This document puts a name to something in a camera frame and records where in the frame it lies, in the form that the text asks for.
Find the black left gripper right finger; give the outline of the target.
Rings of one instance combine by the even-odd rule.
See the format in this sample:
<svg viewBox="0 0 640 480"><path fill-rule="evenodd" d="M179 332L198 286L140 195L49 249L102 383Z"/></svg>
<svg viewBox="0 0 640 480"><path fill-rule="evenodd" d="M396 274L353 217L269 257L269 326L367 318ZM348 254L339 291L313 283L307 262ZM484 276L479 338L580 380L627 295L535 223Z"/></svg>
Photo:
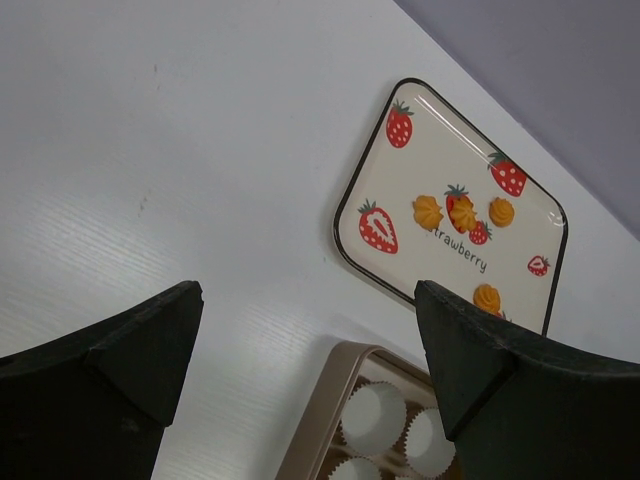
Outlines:
<svg viewBox="0 0 640 480"><path fill-rule="evenodd" d="M636 479L639 366L415 288L440 415L467 479Z"/></svg>

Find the orange swirl cookie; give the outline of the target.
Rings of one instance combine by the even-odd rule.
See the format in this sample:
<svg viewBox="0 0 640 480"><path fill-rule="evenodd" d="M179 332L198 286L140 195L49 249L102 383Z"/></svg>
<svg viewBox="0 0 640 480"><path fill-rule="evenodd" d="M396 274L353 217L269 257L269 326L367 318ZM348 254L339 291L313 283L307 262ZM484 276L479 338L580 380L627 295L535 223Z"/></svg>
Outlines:
<svg viewBox="0 0 640 480"><path fill-rule="evenodd" d="M474 204L468 197L459 197L451 202L448 208L449 218L459 233L474 230L477 225Z"/></svg>
<svg viewBox="0 0 640 480"><path fill-rule="evenodd" d="M475 289L473 303L478 308L493 315L499 315L501 313L500 293L495 287L489 284L481 284Z"/></svg>
<svg viewBox="0 0 640 480"><path fill-rule="evenodd" d="M489 217L496 227L509 227L515 218L515 208L509 200L496 197L489 205Z"/></svg>
<svg viewBox="0 0 640 480"><path fill-rule="evenodd" d="M414 221L425 230L434 230L440 226L442 207L433 196L420 195L413 202Z"/></svg>

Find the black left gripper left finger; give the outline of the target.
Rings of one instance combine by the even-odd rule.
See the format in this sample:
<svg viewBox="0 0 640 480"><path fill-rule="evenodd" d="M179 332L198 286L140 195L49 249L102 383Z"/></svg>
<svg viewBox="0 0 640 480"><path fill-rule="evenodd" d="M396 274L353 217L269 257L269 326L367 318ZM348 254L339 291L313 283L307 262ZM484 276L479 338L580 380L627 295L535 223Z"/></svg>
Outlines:
<svg viewBox="0 0 640 480"><path fill-rule="evenodd" d="M183 281L1 360L4 479L148 479L172 425L203 311Z"/></svg>

